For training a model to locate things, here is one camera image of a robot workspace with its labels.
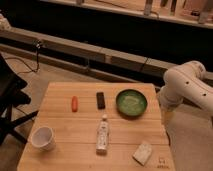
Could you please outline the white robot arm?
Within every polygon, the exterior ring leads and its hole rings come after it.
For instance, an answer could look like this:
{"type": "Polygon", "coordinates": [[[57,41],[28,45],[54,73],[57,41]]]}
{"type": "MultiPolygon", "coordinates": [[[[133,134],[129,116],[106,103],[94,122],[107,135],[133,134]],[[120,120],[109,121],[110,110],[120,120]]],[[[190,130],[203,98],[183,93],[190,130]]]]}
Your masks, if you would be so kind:
{"type": "Polygon", "coordinates": [[[169,68],[158,92],[162,123],[167,125],[173,110],[186,98],[213,117],[213,87],[202,81],[206,69],[199,61],[189,61],[169,68]]]}

